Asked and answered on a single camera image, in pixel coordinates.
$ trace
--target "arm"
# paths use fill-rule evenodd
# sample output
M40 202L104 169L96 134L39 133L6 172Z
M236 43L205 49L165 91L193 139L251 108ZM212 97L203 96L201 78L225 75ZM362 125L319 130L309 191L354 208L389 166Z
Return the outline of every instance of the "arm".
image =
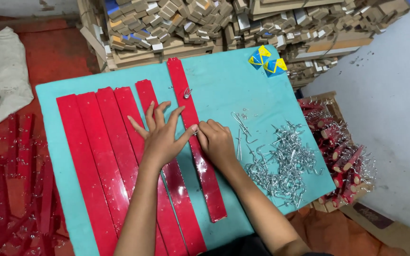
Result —
M154 102L151 102L145 115L149 131L128 117L134 129L145 139L145 150L128 213L113 256L154 255L159 172L179 154L198 129L196 124L192 125L178 140L175 140L178 116L185 107L172 111L168 122L165 123L163 111L168 105L170 102L161 103L154 110L155 118L153 118Z
M273 255L299 256L310 249L295 229L248 177L235 157L233 137L228 127L213 120L199 123L202 149L229 181L265 246Z

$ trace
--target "white wall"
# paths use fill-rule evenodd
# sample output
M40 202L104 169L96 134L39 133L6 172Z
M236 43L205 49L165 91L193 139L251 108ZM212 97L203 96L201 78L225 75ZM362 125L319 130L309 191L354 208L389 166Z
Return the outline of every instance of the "white wall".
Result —
M377 159L376 188L362 202L410 226L410 13L303 93L332 90L354 141Z
M0 0L0 15L10 17L78 13L77 0Z

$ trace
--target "blue and yellow packet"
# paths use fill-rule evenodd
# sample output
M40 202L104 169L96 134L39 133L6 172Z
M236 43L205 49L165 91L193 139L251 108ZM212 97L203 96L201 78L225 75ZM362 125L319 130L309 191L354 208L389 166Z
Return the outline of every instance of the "blue and yellow packet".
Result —
M265 62L263 65L267 77L281 75L288 69L282 58Z
M259 49L251 55L248 62L251 63L255 69L259 69L270 56L271 53L265 48L265 46L260 46Z

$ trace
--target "blue work table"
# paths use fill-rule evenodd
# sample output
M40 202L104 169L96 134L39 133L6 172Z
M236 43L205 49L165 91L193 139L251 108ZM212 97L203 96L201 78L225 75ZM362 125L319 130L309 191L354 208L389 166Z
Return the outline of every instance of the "blue work table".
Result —
M237 137L239 125L231 116L231 112L247 114L248 119L244 122L253 134L249 140L258 139L257 142L250 145L252 150L276 140L274 128L271 125L280 127L286 125L286 120L293 124L301 123L303 124L301 129L306 130L300 135L302 144L308 143L310 148L316 150L316 169L326 169L316 142L295 99L287 75L282 74L267 78L263 68L256 70L248 63L249 57L256 49L232 50L182 60L199 119L205 121L214 119L222 125L230 127L234 137ZM267 49L271 52L270 59L279 57L274 47L267 46ZM151 80L158 102L172 101L172 105L165 113L167 119L171 111L178 107L178 104L174 90L169 88L172 83L166 63L133 67L36 86L56 184L67 229L77 256L97 256L99 252L77 180L56 98L69 94L97 91L108 86L114 89L130 86L139 106L140 115L144 117L134 85L135 82L143 79ZM176 136L179 137L184 131L180 118ZM252 163L252 155L249 154L243 133L241 149L242 166ZM183 148L177 160L208 250L254 232L236 195L219 172L217 172L217 178L228 217L214 224L211 223L189 145ZM303 174L303 181L307 190L303 194L304 201L300 206L304 206L335 189L328 172L323 172L320 176ZM282 200L277 199L276 202L280 205ZM279 207L279 210L287 214L296 208L282 206Z

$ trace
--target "left hand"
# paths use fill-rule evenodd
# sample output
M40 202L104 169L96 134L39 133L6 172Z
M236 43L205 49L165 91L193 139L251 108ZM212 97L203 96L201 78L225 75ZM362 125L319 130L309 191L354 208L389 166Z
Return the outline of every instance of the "left hand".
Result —
M145 165L154 165L153 167L160 170L179 154L189 138L199 129L198 125L191 125L181 137L175 140L178 116L184 110L185 106L172 111L168 122L165 123L163 112L169 105L170 101L163 102L154 110L154 102L151 102L145 113L148 131L134 121L132 117L128 116L134 129L145 139L145 151L140 165L142 165L142 163Z

